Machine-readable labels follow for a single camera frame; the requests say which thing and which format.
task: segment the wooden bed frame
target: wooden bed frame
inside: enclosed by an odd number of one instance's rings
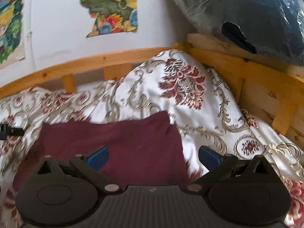
[[[304,106],[304,78],[275,70],[255,61],[193,48],[188,43],[175,43],[172,47],[133,49],[85,57],[34,72],[0,88],[0,98],[18,93],[46,81],[61,78],[67,92],[75,92],[73,74],[103,68],[105,80],[119,79],[132,70],[132,63],[144,62],[161,51],[182,50],[212,66],[230,86],[237,102],[240,100],[243,80],[259,84],[280,96],[280,106],[272,127],[285,135],[298,106]]]

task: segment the white floral blanket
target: white floral blanket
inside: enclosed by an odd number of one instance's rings
[[[143,119],[162,110],[168,111],[171,122],[180,131],[191,179],[208,172],[198,159],[201,145],[240,159],[263,154],[293,198],[286,224],[302,227],[304,169],[299,163],[302,150],[259,118],[241,111],[214,69],[206,69],[188,54],[176,50],[163,51],[119,81],[107,81],[90,90],[67,94],[31,88],[0,100],[0,122],[26,130],[22,138],[0,141],[1,225],[16,228],[22,223],[13,200],[12,182],[43,122],[107,123]]]

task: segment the maroon towel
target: maroon towel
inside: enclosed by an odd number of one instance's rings
[[[181,185],[190,183],[181,137],[166,112],[147,119],[108,124],[44,123],[38,140],[22,161],[13,186],[19,190],[40,158],[67,160],[107,146],[108,162],[100,170],[121,187],[126,185]]]

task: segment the blue plastic part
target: blue plastic part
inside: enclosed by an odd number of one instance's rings
[[[105,146],[87,159],[87,165],[91,166],[94,170],[100,170],[109,158],[108,148]]]
[[[212,171],[221,164],[222,156],[206,146],[201,146],[199,149],[199,160],[209,171]]]

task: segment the wooden slat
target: wooden slat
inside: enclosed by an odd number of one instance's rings
[[[201,63],[214,67],[219,73],[244,78],[289,99],[294,104],[304,106],[304,79],[263,66],[254,61],[218,53],[215,51],[190,49],[190,54]]]
[[[289,99],[280,100],[280,106],[272,122],[273,129],[279,131],[282,135],[286,135],[297,109],[298,106]]]
[[[75,86],[73,81],[73,75],[72,74],[64,75],[61,79],[66,92],[74,93]]]
[[[119,52],[111,52],[101,55],[84,57],[66,63],[58,64],[25,77],[13,81],[0,88],[0,98],[20,92],[29,87],[38,85],[45,81],[61,78],[64,75],[81,73],[107,66],[125,63],[144,62],[161,51],[169,50],[171,47],[134,49]]]
[[[188,43],[173,43],[172,44],[173,49],[181,50],[185,53],[190,53],[190,49],[193,48],[191,44]]]
[[[227,83],[228,87],[230,88],[236,102],[239,103],[240,97],[241,97],[242,86],[243,86],[243,78],[232,75],[228,71],[225,71],[224,74],[222,71],[220,71],[219,74],[224,78],[224,80]]]
[[[304,77],[304,67],[291,65],[280,59],[274,59],[259,54],[251,54],[237,45],[220,41],[213,36],[202,35],[200,33],[189,33],[188,43],[191,43],[193,48],[211,50],[239,58],[250,59],[255,62],[262,63],[267,67]]]
[[[118,81],[125,74],[128,74],[132,71],[132,64],[126,63],[123,65],[109,66],[104,67],[104,79]]]

